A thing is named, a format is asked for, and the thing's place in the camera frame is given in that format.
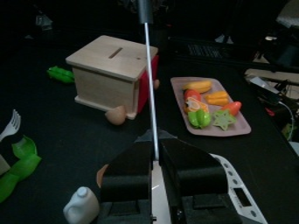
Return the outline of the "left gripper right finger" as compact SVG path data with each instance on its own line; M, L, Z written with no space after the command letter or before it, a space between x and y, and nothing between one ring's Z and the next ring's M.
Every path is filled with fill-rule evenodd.
M159 164L172 224L242 224L216 158L167 131L159 131Z

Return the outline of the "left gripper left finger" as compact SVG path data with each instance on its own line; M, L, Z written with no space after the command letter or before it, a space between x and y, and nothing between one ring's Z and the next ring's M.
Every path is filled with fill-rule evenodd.
M152 133L112 159L100 184L98 224L152 224Z

